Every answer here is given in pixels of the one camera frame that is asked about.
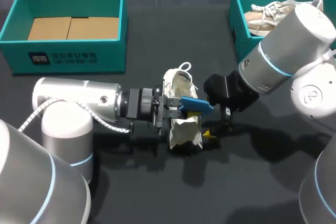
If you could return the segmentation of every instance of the screw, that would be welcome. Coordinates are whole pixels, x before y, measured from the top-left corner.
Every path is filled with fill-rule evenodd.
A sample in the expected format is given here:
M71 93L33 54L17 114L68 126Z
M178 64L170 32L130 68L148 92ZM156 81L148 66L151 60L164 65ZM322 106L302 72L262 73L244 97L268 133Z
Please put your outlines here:
M250 63L249 60L245 60L245 61L243 62L244 67L246 67L249 63Z
M106 96L103 96L103 97L100 98L100 101L101 101L102 103L107 103L108 99L107 99Z

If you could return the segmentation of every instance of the label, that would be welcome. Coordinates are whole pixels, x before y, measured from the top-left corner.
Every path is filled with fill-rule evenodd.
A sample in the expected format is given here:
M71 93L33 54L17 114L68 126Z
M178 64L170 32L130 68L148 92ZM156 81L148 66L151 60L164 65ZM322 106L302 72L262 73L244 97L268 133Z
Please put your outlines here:
M54 64L97 64L94 52L53 52L50 54Z
M29 52L28 54L34 65L50 65L49 58L45 52Z

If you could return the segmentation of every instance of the logo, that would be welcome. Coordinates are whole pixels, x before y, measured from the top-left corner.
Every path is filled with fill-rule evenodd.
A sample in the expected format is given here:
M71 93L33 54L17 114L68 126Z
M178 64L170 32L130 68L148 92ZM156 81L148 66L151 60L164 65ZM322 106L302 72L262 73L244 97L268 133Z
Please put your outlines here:
M30 52L28 53L34 65L49 65L50 61L45 52Z
M300 91L300 101L308 108L318 107L322 99L323 95L321 90L314 85L305 86Z

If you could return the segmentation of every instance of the cardboard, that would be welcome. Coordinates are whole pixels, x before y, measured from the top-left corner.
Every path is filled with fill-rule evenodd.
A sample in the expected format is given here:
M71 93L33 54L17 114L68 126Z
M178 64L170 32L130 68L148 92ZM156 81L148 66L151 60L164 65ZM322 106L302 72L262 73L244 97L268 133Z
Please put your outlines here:
M28 40L67 39L71 17L35 18Z
M119 18L72 18L68 39L117 39Z

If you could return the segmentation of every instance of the sneaker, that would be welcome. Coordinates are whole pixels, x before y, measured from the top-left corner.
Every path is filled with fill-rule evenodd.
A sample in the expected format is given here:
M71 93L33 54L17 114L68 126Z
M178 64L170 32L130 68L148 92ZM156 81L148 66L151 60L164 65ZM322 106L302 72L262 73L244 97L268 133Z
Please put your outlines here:
M272 2L266 6L251 5L252 12L244 14L249 32L257 36L268 35L300 4L311 4L323 12L323 0L314 0L312 2L286 0L284 2Z
M184 65L188 65L188 68L182 69ZM193 84L193 77L188 73L190 69L191 64L189 62L181 64L179 68L169 69L163 77L163 94L168 98L181 98L182 96L197 98L196 89L198 88ZM171 119L170 149L175 145L182 145L188 141L192 142L195 146L203 148L201 117L194 116L186 120Z

